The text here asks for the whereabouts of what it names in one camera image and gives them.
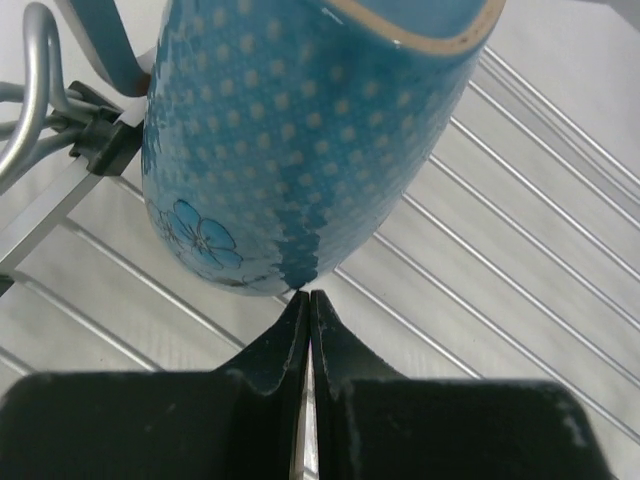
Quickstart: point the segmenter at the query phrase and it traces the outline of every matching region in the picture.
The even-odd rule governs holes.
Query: dish rack
[[[148,225],[138,160],[108,178],[68,162],[0,232],[13,280],[0,299],[0,391],[43,369],[214,368],[288,301],[183,271]],[[409,376],[562,383],[626,478],[640,468],[639,208],[638,175],[487,47],[392,215],[309,288]]]

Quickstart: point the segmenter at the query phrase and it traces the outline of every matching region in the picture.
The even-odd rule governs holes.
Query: mug handle
[[[127,97],[146,95],[151,51],[136,57],[115,0],[55,0],[95,72]]]

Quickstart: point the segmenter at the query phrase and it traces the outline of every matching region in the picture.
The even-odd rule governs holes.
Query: white background
[[[43,3],[50,5],[58,18],[65,82],[84,81],[126,105],[91,71],[53,2]],[[21,23],[26,4],[25,0],[2,1],[0,78],[5,81],[23,82]],[[164,2],[122,0],[118,4],[134,48],[137,52],[146,50],[158,31]],[[639,32],[602,5],[569,0],[510,0],[490,45],[618,159],[640,173]],[[0,121],[17,118],[18,108],[3,105]],[[465,95],[459,115],[496,149],[499,146],[502,155],[533,176],[549,195],[573,208],[575,215],[612,242],[631,264],[638,265],[638,232],[620,222],[588,190],[571,183],[573,180],[553,167],[548,156],[531,147],[474,95]],[[449,129],[436,152],[538,236],[557,245],[575,265],[583,267],[594,283],[615,295],[637,317],[637,284],[583,246],[584,241],[555,214],[529,198],[467,143]],[[64,154],[48,158],[6,194],[0,201],[0,228],[68,163]],[[126,173],[134,183],[139,179],[137,170],[134,162]],[[640,373],[640,334],[621,325],[620,319],[612,318],[610,311],[603,310],[557,271],[543,267],[535,253],[447,183],[441,173],[427,165],[411,192],[563,318],[613,352],[627,368]],[[142,206],[110,182],[102,182],[72,217],[243,341],[255,338],[281,310],[272,299],[224,294],[182,272],[155,239]],[[548,319],[505,290],[503,284],[406,205],[398,206],[382,231],[546,362],[636,431],[640,430],[640,414],[635,412],[640,401],[637,389],[594,360],[566,333],[550,326]],[[186,315],[67,231],[56,229],[21,269],[165,368],[211,368],[233,354],[233,349],[214,336],[203,334]],[[402,266],[379,244],[369,242],[345,263],[345,269],[483,375],[545,378],[539,369]],[[329,292],[345,323],[399,370],[414,376],[461,376],[455,367],[342,280],[327,276],[317,286]],[[139,368],[20,287],[0,300],[0,345],[38,369]],[[0,366],[0,391],[15,378]],[[598,415],[591,411],[590,415],[617,476],[640,478],[640,448]]]

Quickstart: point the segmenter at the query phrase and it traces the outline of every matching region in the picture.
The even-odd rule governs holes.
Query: polka dot pattern
[[[182,0],[166,19],[142,151],[144,195],[160,212],[150,215],[162,235],[162,219],[187,202],[197,241],[206,219],[219,224],[239,266],[216,270],[227,257],[201,256],[194,267],[184,245],[167,245],[203,278],[249,295],[302,287],[371,236],[482,46],[455,57],[396,48],[299,0]]]

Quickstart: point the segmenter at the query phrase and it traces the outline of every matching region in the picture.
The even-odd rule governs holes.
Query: blue mug
[[[505,0],[170,0],[148,93],[154,229],[222,289],[338,266],[428,158]]]

